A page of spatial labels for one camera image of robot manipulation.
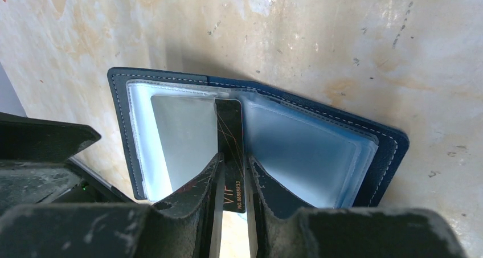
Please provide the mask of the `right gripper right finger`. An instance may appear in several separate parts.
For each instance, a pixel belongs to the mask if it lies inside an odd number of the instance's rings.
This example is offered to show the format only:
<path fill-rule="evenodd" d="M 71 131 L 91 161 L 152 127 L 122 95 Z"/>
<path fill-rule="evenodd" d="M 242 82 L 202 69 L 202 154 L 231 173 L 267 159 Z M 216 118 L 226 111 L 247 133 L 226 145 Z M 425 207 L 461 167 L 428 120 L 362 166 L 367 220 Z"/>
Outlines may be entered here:
<path fill-rule="evenodd" d="M 253 257 L 465 257 L 450 225 L 421 208 L 315 208 L 247 157 Z"/>

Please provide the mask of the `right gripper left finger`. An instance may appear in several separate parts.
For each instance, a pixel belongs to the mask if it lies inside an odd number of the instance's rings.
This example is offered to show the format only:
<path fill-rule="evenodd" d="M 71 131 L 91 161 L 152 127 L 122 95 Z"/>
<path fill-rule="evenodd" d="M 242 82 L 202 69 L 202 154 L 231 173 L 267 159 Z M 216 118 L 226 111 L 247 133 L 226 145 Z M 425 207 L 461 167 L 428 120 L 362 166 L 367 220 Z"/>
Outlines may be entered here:
<path fill-rule="evenodd" d="M 22 204 L 1 216 L 2 257 L 217 257 L 224 156 L 155 204 Z"/>

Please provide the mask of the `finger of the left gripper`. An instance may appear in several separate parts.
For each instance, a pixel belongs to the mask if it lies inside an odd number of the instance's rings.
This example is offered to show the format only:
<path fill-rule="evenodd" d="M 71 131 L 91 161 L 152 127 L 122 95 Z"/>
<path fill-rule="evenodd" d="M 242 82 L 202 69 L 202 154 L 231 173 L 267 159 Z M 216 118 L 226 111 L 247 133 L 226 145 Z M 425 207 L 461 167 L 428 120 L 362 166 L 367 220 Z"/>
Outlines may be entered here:
<path fill-rule="evenodd" d="M 1 160 L 63 162 L 101 139 L 92 127 L 1 113 Z"/>
<path fill-rule="evenodd" d="M 20 204 L 130 203 L 133 200 L 85 164 L 1 162 L 1 213 Z"/>

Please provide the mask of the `blue leather card holder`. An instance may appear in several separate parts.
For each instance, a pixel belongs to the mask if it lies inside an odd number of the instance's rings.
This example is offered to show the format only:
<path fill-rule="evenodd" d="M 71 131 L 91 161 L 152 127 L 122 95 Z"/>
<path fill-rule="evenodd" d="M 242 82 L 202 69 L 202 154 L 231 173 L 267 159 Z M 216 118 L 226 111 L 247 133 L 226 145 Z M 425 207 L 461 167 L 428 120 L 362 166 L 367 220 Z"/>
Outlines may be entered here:
<path fill-rule="evenodd" d="M 216 99 L 241 103 L 245 157 L 318 208 L 379 204 L 410 142 L 389 126 L 255 81 L 108 70 L 134 197 L 157 202 L 218 150 Z"/>

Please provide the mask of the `black card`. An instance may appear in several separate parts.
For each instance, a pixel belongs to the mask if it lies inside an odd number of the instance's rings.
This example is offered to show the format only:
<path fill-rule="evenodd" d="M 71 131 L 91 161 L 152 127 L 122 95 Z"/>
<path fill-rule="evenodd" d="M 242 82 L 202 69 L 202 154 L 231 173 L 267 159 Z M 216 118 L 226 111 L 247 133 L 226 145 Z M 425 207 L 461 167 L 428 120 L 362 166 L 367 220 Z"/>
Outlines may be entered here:
<path fill-rule="evenodd" d="M 224 156 L 223 209 L 245 213 L 242 105 L 233 99 L 216 99 L 218 150 Z"/>

